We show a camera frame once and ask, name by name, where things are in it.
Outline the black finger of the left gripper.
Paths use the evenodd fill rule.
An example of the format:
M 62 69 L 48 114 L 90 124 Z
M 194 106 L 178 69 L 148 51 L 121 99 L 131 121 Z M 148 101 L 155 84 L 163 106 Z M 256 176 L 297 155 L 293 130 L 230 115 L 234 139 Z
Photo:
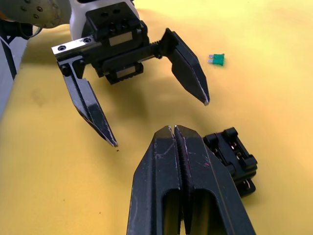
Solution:
M 63 75 L 72 103 L 78 113 L 100 137 L 111 146 L 117 147 L 117 140 L 113 135 L 91 84 L 83 77 L 86 67 L 84 59 L 66 59 L 59 61 L 58 66 Z
M 210 96 L 206 76 L 194 52 L 169 28 L 159 42 L 159 53 L 172 63 L 172 73 L 184 89 L 205 106 Z

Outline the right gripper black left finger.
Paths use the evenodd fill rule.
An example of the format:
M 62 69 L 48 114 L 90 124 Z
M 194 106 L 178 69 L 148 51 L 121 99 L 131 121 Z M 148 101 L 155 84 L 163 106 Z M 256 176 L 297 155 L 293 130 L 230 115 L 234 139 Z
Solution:
M 170 126 L 153 135 L 134 172 L 127 234 L 178 235 L 181 180 L 178 150 Z

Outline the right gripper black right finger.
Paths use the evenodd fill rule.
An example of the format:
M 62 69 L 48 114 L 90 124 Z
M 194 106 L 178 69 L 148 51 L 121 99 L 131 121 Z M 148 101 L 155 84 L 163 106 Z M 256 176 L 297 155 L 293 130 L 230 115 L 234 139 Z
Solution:
M 182 213 L 188 235 L 254 235 L 241 198 L 256 188 L 257 161 L 235 128 L 201 137 L 177 125 Z

